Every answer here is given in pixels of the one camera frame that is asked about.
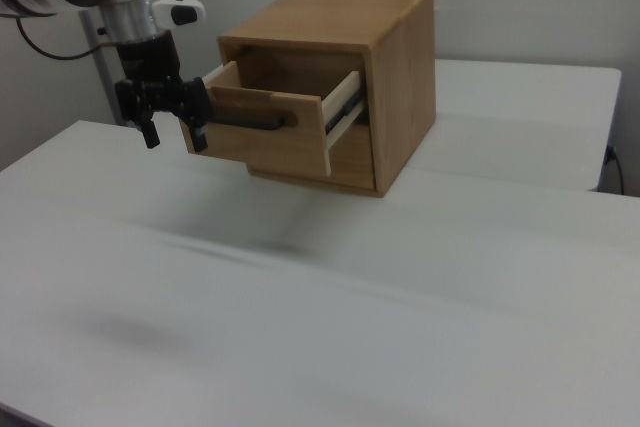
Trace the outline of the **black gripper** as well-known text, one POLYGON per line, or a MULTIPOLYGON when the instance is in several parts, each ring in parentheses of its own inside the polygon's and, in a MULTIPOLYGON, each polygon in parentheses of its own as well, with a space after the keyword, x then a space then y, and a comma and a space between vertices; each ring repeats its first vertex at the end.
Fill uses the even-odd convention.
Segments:
POLYGON ((116 47, 125 78, 114 84, 125 120, 139 127, 145 145, 160 144, 153 115, 170 112, 189 127, 196 153, 208 147, 207 116, 209 100, 200 77, 185 79, 171 33, 151 40, 124 43, 116 47))

